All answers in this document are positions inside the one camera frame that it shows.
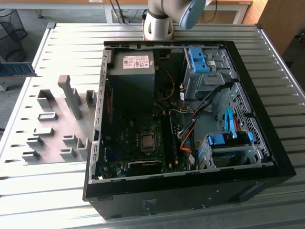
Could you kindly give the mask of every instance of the wire basket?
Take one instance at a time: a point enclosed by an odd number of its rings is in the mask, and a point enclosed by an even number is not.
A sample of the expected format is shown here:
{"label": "wire basket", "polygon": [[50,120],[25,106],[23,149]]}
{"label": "wire basket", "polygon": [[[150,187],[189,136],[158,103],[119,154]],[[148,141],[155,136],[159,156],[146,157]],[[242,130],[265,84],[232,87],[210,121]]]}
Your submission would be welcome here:
{"label": "wire basket", "polygon": [[16,31],[9,22],[0,22],[0,56],[6,62],[22,62],[26,57]]}
{"label": "wire basket", "polygon": [[12,24],[19,39],[27,34],[16,9],[0,9],[0,22]]}

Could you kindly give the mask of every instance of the floor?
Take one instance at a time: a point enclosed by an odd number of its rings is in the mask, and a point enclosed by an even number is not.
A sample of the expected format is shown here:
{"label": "floor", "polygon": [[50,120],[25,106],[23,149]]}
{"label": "floor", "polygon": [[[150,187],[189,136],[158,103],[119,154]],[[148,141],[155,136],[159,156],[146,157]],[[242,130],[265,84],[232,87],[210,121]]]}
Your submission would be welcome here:
{"label": "floor", "polygon": [[[27,53],[27,62],[32,62],[36,50],[40,44],[45,28],[49,22],[61,23],[105,23],[105,13],[103,10],[43,10],[41,19],[36,17],[34,10],[18,10],[27,36],[22,39],[22,45]],[[126,20],[133,23],[140,23],[142,12],[139,10],[129,10],[125,12]],[[291,71],[300,85],[305,88],[305,41],[299,43],[294,39],[285,54],[285,61],[293,62]],[[0,128],[5,128],[10,114],[17,101],[22,88],[23,80],[8,82],[8,90],[0,92]]]}

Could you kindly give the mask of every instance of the aluminum slotted table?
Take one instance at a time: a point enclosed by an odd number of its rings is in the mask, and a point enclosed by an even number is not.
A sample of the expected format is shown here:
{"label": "aluminum slotted table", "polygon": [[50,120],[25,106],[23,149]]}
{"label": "aluminum slotted table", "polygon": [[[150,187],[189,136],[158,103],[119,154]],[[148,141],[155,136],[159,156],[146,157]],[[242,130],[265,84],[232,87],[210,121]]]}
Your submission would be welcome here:
{"label": "aluminum slotted table", "polygon": [[[242,204],[105,221],[82,200],[84,161],[24,165],[21,155],[33,128],[45,127],[36,116],[38,91],[51,88],[63,94],[55,89],[60,74],[71,76],[80,97],[86,90],[97,91],[103,42],[142,40],[142,26],[50,23],[33,62],[40,77],[26,79],[0,142],[1,228],[305,228],[305,96],[264,30],[254,25],[176,27],[175,39],[235,42],[297,175]],[[66,104],[58,106],[58,122],[69,120]],[[88,116],[70,126],[77,129],[90,121]],[[64,125],[66,121],[55,125],[54,137],[46,143],[68,131]],[[92,137],[89,127],[84,131]],[[58,154],[55,144],[47,146]]]}

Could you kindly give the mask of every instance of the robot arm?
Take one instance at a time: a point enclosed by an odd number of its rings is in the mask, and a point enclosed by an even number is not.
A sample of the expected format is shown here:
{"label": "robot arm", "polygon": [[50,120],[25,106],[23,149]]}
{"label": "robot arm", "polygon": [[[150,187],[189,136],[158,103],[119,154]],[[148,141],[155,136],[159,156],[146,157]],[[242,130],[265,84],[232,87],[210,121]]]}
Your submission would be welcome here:
{"label": "robot arm", "polygon": [[169,40],[174,20],[184,29],[191,29],[201,16],[205,0],[148,0],[144,35],[148,40]]}

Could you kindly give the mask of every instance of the orange wire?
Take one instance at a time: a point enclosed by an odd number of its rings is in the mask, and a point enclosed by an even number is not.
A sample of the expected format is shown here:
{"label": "orange wire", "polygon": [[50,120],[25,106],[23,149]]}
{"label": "orange wire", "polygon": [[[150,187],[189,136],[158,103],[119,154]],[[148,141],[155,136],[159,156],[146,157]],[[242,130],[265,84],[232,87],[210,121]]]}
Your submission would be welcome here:
{"label": "orange wire", "polygon": [[190,149],[184,148],[183,145],[185,144],[187,138],[190,136],[190,134],[191,134],[191,132],[192,132],[193,130],[194,130],[194,126],[193,126],[192,129],[189,131],[189,133],[187,134],[187,136],[185,137],[185,139],[183,140],[183,142],[181,143],[181,145],[180,145],[180,150],[186,150],[186,151],[191,152]]}
{"label": "orange wire", "polygon": [[168,71],[165,68],[163,68],[162,66],[159,66],[159,68],[162,68],[166,72],[166,74],[170,77],[170,79],[172,81],[172,84],[173,84],[172,92],[168,97],[165,97],[165,98],[162,98],[162,99],[156,99],[156,101],[164,101],[164,100],[169,99],[173,95],[173,92],[175,91],[175,83],[173,82],[172,76],[168,73]]}
{"label": "orange wire", "polygon": [[180,103],[180,110],[181,110],[181,111],[187,111],[186,109],[184,110],[184,109],[182,108],[182,103],[183,103],[183,101],[181,100],[181,103]]}
{"label": "orange wire", "polygon": [[239,124],[238,124],[237,119],[234,117],[234,118],[233,118],[233,120],[234,120],[234,123],[235,123],[236,129],[237,129],[238,131],[241,131],[241,128],[240,128],[240,126],[239,126]]}

